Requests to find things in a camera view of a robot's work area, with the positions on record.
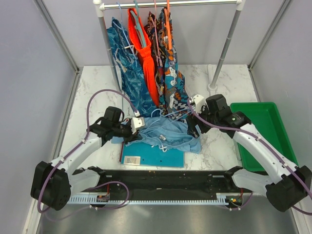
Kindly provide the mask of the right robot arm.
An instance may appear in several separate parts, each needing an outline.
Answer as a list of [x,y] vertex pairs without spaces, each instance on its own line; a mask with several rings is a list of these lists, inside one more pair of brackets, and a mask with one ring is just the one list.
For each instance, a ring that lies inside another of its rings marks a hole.
[[266,175],[250,172],[236,166],[226,172],[223,186],[229,192],[238,188],[262,195],[280,212],[289,208],[311,215],[296,205],[311,197],[312,172],[307,166],[299,167],[283,156],[257,130],[241,111],[232,112],[223,95],[208,98],[194,95],[187,100],[191,115],[187,117],[188,134],[199,137],[210,129],[219,129],[242,145],[263,167]]

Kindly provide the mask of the light blue shorts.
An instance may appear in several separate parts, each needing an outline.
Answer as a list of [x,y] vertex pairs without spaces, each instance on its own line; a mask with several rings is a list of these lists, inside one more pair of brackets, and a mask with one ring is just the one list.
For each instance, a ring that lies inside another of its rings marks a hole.
[[183,152],[200,153],[200,138],[187,134],[187,124],[167,117],[146,117],[144,121],[145,126],[139,131],[138,139],[126,143],[126,146],[145,143],[151,147],[158,147],[163,152],[177,149]]

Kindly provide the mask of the light blue wire hanger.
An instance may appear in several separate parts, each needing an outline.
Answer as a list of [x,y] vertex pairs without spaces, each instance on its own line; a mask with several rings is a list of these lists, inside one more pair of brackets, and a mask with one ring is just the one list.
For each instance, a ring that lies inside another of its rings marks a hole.
[[187,108],[166,115],[145,117],[145,127],[142,132],[144,134],[167,134],[173,132],[186,134],[188,129],[186,117],[188,117],[190,113],[190,109]]

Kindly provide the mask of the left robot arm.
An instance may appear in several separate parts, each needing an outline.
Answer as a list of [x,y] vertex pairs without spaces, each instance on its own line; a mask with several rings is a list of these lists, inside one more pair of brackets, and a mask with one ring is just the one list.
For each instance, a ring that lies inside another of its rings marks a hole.
[[101,176],[103,171],[99,167],[78,167],[114,137],[122,138],[125,143],[138,139],[145,125],[144,118],[135,112],[135,116],[123,124],[122,113],[117,107],[108,107],[104,116],[89,126],[83,139],[51,162],[41,161],[35,168],[30,196],[39,204],[59,211],[73,195],[89,188],[97,192],[105,190],[107,180]]

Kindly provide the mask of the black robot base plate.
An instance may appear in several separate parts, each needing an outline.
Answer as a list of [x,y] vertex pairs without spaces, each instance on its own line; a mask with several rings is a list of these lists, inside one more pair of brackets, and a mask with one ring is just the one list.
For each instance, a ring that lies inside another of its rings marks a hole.
[[217,194],[249,194],[225,171],[104,170],[86,192],[108,192],[113,198],[137,200],[215,199]]

